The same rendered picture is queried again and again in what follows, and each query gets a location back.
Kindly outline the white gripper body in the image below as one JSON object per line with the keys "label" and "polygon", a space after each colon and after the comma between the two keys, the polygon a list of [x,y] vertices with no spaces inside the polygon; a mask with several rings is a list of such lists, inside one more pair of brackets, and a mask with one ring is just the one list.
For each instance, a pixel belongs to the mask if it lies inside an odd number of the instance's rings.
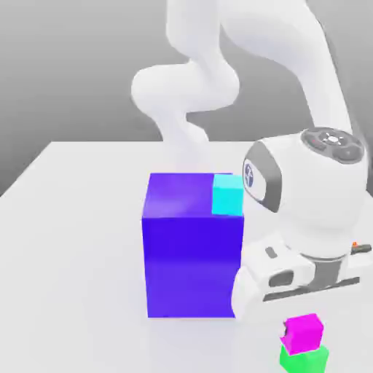
{"label": "white gripper body", "polygon": [[254,313],[262,313],[264,309],[272,309],[272,306],[266,304],[279,304],[282,307],[287,299],[290,303],[300,305],[305,304],[305,299],[316,299],[319,293],[334,293],[339,288],[355,288],[361,284],[367,283],[368,286],[373,285],[373,266],[359,267],[358,276],[346,278],[340,282],[327,286],[326,288],[312,290],[308,287],[299,287],[288,291],[276,291],[274,293],[265,294],[256,284],[250,272],[246,267],[241,267],[236,276],[232,290],[231,305],[235,318],[245,320],[254,317]]}

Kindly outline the small magenta cube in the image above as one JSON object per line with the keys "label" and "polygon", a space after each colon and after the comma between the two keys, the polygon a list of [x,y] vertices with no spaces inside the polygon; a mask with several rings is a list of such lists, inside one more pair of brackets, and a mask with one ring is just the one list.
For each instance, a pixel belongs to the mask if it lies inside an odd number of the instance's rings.
{"label": "small magenta cube", "polygon": [[316,313],[288,318],[283,322],[280,338],[290,356],[317,350],[321,346],[324,326]]}

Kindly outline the small green cube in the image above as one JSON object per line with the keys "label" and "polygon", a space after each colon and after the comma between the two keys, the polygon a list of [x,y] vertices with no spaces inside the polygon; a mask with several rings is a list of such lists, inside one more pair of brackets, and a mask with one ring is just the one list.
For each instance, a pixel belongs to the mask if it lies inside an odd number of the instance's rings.
{"label": "small green cube", "polygon": [[325,373],[329,350],[320,346],[317,350],[290,356],[284,346],[280,350],[280,365],[287,373]]}

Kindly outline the small cyan cube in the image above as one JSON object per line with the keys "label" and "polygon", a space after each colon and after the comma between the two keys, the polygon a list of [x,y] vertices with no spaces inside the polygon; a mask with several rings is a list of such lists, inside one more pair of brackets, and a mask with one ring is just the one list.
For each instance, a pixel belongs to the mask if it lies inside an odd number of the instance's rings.
{"label": "small cyan cube", "polygon": [[243,215],[243,180],[239,175],[216,173],[213,177],[212,213],[225,216]]}

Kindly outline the large blue box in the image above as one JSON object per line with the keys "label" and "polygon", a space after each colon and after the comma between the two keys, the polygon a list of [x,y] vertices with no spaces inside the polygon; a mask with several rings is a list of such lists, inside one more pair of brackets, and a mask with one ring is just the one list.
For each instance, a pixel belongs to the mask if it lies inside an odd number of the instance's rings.
{"label": "large blue box", "polygon": [[150,318],[233,318],[243,216],[212,212],[212,173],[151,173],[141,217]]}

